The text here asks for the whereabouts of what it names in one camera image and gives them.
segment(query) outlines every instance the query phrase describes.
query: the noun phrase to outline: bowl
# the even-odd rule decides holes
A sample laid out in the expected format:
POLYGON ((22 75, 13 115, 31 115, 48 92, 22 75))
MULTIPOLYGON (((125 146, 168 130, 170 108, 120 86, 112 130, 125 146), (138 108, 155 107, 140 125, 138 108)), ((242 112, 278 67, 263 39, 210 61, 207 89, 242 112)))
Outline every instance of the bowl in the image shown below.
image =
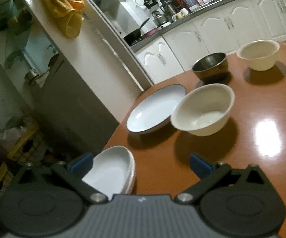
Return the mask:
POLYGON ((208 84, 187 94, 176 107, 172 125, 196 136, 220 131, 230 117, 235 94, 227 85, 208 84))
POLYGON ((175 107, 186 95, 183 85, 165 86, 139 103, 126 122, 126 128, 134 133, 150 133, 170 122, 175 107))
POLYGON ((223 80, 228 75, 228 60, 225 53, 215 53, 205 56, 195 62, 193 72, 206 83, 223 80))
POLYGON ((280 45, 273 40, 258 40, 240 48, 237 56, 247 61, 249 67, 256 71, 271 69, 277 61, 280 45))
POLYGON ((135 182, 135 161, 127 148, 115 146, 104 150, 93 159, 92 169, 82 180, 109 200, 114 194, 131 193, 135 182))

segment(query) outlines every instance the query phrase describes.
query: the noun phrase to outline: orange cloth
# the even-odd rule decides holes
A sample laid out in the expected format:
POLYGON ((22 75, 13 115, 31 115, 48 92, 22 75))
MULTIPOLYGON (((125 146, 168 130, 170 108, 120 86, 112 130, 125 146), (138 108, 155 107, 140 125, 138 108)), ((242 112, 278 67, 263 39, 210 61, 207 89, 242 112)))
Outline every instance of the orange cloth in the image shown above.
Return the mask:
POLYGON ((85 6, 82 0, 44 0, 56 24, 68 38, 76 38, 80 34, 82 10, 85 6))

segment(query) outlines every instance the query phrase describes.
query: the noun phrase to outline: silver screw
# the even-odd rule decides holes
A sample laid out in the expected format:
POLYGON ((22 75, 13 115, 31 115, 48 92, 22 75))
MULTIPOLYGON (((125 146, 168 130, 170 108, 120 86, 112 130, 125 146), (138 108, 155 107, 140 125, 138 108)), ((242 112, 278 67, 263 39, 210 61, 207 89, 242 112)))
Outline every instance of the silver screw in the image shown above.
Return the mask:
POLYGON ((64 166, 66 164, 66 162, 65 161, 59 161, 59 162, 57 162, 57 164, 64 166))
POLYGON ((99 192, 96 192, 90 196, 90 199, 94 202, 101 203, 105 200, 105 195, 99 192))
POLYGON ((219 162, 217 162, 217 165, 218 165, 218 166, 223 166, 223 165, 225 165, 225 162, 219 161, 219 162))
POLYGON ((181 202, 190 202, 194 197, 189 193, 181 193, 177 195, 177 198, 181 202))

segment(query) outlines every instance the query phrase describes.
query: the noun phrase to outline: orange-brown tabletop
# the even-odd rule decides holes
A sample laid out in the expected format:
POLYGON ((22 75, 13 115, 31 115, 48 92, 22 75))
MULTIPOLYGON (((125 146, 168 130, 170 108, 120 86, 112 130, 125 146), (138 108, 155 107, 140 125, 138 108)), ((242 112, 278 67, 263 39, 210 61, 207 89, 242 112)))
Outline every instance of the orange-brown tabletop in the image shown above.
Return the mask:
MULTIPOLYGON (((248 69, 236 55, 229 55, 230 86, 236 99, 231 119, 218 133, 197 137, 171 124, 144 135, 131 134, 126 120, 118 126, 106 148, 122 145, 136 162, 136 194, 170 194, 199 181, 189 168, 189 155, 198 152, 212 162, 225 161, 233 168, 258 164, 286 205, 286 45, 281 43, 279 61, 265 72, 248 69)), ((179 83, 187 92, 203 83, 192 71, 185 72, 144 92, 133 108, 161 87, 179 83)), ((286 220, 280 236, 286 238, 286 220)))

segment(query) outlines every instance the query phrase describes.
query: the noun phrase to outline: white plate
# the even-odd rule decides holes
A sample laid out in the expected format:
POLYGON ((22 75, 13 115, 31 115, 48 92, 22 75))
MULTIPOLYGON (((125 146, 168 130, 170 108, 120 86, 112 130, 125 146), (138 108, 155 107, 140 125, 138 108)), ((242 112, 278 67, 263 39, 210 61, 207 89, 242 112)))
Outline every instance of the white plate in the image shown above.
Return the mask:
POLYGON ((135 133, 149 133, 165 126, 185 94, 186 89, 180 84, 157 90, 134 108, 127 119, 127 129, 135 133))
POLYGON ((135 181, 135 161, 127 148, 115 146, 93 159, 93 168, 82 178, 111 200, 113 194, 131 192, 135 181))

